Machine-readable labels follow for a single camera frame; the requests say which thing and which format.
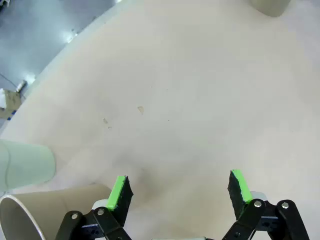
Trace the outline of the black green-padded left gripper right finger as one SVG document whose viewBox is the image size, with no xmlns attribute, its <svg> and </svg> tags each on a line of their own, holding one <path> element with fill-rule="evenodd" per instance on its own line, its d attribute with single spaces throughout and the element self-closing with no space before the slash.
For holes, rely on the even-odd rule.
<svg viewBox="0 0 320 240">
<path fill-rule="evenodd" d="M 289 199 L 276 205 L 255 198 L 239 169 L 230 171 L 227 187 L 236 221 L 224 240 L 251 240 L 266 232 L 272 240 L 308 240 L 309 235 L 296 204 Z"/>
</svg>

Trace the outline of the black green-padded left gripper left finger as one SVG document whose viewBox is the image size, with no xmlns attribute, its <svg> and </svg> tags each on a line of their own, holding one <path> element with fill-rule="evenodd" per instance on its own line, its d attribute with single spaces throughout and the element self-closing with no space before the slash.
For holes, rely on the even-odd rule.
<svg viewBox="0 0 320 240">
<path fill-rule="evenodd" d="M 133 197 L 127 176 L 118 176 L 108 198 L 96 201 L 83 214 L 72 210 L 65 214 L 57 240 L 129 240 L 124 229 Z"/>
</svg>

